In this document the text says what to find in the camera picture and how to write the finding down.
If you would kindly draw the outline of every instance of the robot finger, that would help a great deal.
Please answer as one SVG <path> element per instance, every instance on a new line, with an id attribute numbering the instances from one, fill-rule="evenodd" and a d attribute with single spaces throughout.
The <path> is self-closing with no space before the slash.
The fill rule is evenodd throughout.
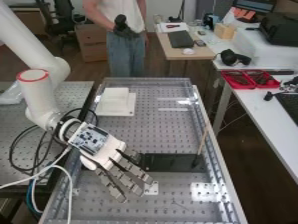
<path id="1" fill-rule="evenodd" d="M 116 185 L 113 179 L 110 178 L 108 172 L 101 170 L 100 168 L 97 168 L 94 172 L 100 177 L 101 183 L 108 188 L 110 195 L 120 203 L 124 203 L 126 201 L 126 197 L 121 188 Z"/>
<path id="2" fill-rule="evenodd" d="M 121 156 L 129 161 L 132 162 L 134 165 L 137 165 L 141 161 L 141 154 L 138 152 L 136 152 L 134 150 L 125 150 L 125 153 L 116 149 L 116 151 L 121 154 Z"/>
<path id="3" fill-rule="evenodd" d="M 132 180 L 132 178 L 125 174 L 128 172 L 124 167 L 110 159 L 113 163 L 113 167 L 109 170 L 112 175 L 120 180 L 121 184 L 132 191 L 137 196 L 142 196 L 144 189 L 137 185 L 137 183 Z"/>
<path id="4" fill-rule="evenodd" d="M 118 165 L 124 167 L 140 180 L 152 185 L 153 178 L 150 177 L 150 175 L 124 157 L 118 161 Z"/>

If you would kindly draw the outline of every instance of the white shirt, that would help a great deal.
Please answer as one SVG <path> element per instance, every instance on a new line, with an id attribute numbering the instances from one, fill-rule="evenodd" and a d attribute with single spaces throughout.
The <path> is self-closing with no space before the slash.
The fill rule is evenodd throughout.
<path id="1" fill-rule="evenodd" d="M 125 15 L 128 26 L 136 33 L 145 30 L 137 0 L 98 0 L 98 10 L 112 22 L 118 14 Z"/>

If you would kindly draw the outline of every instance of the keyboard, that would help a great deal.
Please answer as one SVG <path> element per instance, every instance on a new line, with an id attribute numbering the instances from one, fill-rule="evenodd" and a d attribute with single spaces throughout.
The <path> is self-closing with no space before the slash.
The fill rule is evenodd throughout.
<path id="1" fill-rule="evenodd" d="M 287 114 L 298 125 L 298 94 L 282 94 L 275 95 L 281 105 L 283 106 Z"/>
<path id="2" fill-rule="evenodd" d="M 193 38 L 188 31 L 177 31 L 168 33 L 170 45 L 173 48 L 192 48 L 194 45 Z"/>

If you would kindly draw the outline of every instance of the white paper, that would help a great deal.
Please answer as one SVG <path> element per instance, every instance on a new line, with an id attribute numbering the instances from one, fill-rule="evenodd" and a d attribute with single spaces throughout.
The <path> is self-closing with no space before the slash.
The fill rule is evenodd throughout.
<path id="1" fill-rule="evenodd" d="M 168 25 L 180 25 L 180 27 L 168 28 L 166 27 Z M 172 32 L 177 32 L 182 30 L 189 31 L 189 27 L 186 23 L 161 23 L 160 26 L 161 26 L 162 33 L 172 33 Z"/>

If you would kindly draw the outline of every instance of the person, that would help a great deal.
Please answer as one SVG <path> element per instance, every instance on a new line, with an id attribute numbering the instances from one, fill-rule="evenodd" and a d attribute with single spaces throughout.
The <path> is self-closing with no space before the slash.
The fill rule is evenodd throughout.
<path id="1" fill-rule="evenodd" d="M 82 0 L 86 17 L 108 31 L 106 48 L 112 76 L 144 74 L 146 0 Z M 118 32 L 114 19 L 126 16 L 128 29 Z"/>

